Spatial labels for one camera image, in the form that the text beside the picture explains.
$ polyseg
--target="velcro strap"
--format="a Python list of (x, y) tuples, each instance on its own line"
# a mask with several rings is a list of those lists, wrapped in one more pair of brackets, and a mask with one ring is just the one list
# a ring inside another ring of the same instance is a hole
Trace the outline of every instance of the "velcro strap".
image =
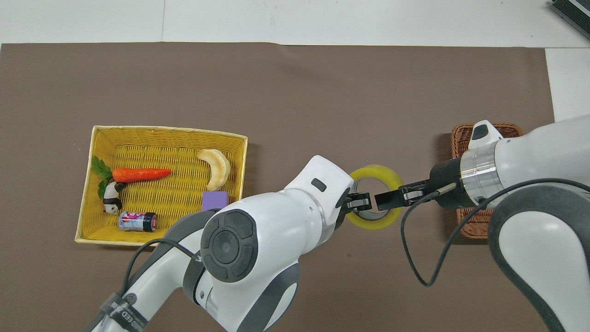
[(129, 332), (142, 332), (149, 322), (139, 311), (116, 293), (111, 295), (100, 306), (100, 309)]

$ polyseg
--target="toy panda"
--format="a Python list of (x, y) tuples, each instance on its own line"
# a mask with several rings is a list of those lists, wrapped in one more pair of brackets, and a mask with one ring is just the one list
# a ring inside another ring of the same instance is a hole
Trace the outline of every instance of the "toy panda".
[(127, 187), (126, 183), (113, 181), (109, 183), (104, 190), (104, 211), (110, 214), (117, 214), (122, 208), (123, 204), (119, 199), (119, 193)]

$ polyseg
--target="brown tablecloth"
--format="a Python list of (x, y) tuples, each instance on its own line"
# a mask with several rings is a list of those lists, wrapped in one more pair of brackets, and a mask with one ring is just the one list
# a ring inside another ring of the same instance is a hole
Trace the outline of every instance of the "brown tablecloth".
[[(0, 56), (0, 330), (79, 331), (120, 287), (131, 249), (74, 242), (93, 125), (249, 137), (244, 194), (282, 189), (315, 154), (423, 180), (458, 123), (553, 121), (543, 49), (275, 44), (4, 44)], [(454, 212), (420, 207), (407, 235), (430, 275)], [(459, 240), (432, 288), (399, 223), (349, 222), (301, 257), (271, 331), (543, 331), (493, 262)], [(180, 291), (147, 331), (221, 331)]]

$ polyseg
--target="peeled banana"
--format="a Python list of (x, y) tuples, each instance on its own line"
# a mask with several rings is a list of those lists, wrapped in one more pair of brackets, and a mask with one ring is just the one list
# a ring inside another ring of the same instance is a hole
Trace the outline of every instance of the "peeled banana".
[(203, 149), (196, 153), (196, 157), (206, 161), (211, 167), (211, 179), (207, 184), (207, 191), (216, 191), (223, 187), (230, 175), (230, 161), (217, 149)]

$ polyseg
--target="white floor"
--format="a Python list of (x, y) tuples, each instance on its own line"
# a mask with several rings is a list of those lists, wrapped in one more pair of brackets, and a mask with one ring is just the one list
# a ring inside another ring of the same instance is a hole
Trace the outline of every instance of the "white floor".
[(0, 43), (267, 41), (547, 48), (556, 121), (590, 114), (590, 40), (547, 0), (2, 0)]

